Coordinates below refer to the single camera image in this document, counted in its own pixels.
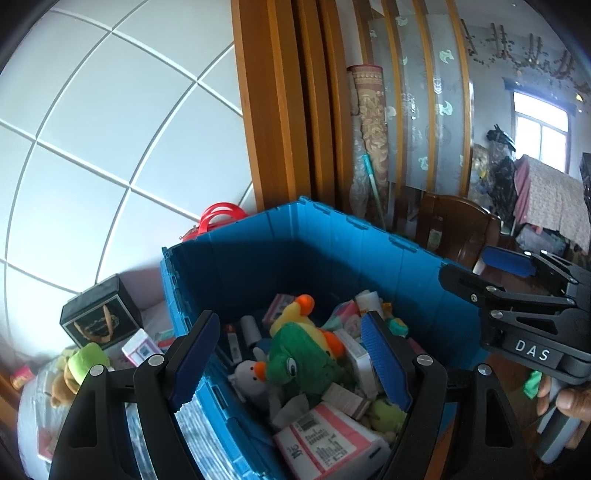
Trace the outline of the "right hand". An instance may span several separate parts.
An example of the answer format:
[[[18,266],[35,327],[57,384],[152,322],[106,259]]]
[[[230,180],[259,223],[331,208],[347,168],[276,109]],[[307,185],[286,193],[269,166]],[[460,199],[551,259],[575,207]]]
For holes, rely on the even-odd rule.
[[[550,407],[550,390],[552,378],[543,375],[539,384],[537,394],[537,414],[544,414]],[[576,418],[582,422],[591,421],[591,393],[590,388],[561,390],[555,398],[555,406],[564,415]]]

